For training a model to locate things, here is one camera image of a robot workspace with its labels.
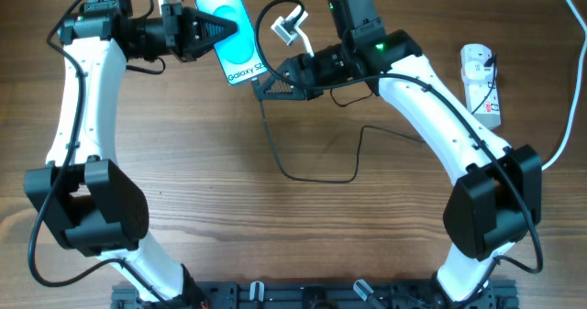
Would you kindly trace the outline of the Samsung Galaxy smartphone teal screen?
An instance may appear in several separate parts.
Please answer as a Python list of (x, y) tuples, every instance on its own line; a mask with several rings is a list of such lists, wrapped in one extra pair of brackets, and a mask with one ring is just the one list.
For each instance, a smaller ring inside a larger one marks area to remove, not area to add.
[(239, 85), (267, 71), (255, 46), (254, 29), (243, 0), (194, 0), (200, 11), (233, 21), (238, 30), (215, 45), (216, 56), (230, 85)]

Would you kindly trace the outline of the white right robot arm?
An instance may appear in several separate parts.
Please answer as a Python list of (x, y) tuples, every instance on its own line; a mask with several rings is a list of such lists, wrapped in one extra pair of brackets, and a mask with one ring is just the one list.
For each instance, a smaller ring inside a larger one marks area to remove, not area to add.
[(515, 149), (478, 121), (439, 80), (421, 47), (404, 31), (387, 33), (373, 0), (327, 0), (339, 42), (270, 69), (252, 87), (260, 101), (311, 100), (366, 83), (396, 108), (433, 150), (453, 189), (443, 213), (451, 248), (431, 282), (395, 282), (390, 305), (419, 308), (515, 308), (512, 281), (492, 281), (508, 251), (529, 237), (542, 271), (537, 236), (542, 166), (530, 146)]

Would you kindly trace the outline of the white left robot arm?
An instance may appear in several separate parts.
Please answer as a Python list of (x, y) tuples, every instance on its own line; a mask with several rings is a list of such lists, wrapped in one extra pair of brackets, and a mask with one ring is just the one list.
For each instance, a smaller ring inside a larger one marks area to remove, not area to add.
[(149, 1), (135, 17), (131, 0), (75, 0), (50, 31), (48, 45), (65, 62), (61, 113), (45, 164), (27, 171), (24, 191), (36, 227), (98, 267), (113, 266), (132, 284), (133, 304), (204, 308), (207, 296), (150, 233), (146, 197), (117, 164), (117, 99), (133, 60), (195, 61), (238, 27), (183, 0)]

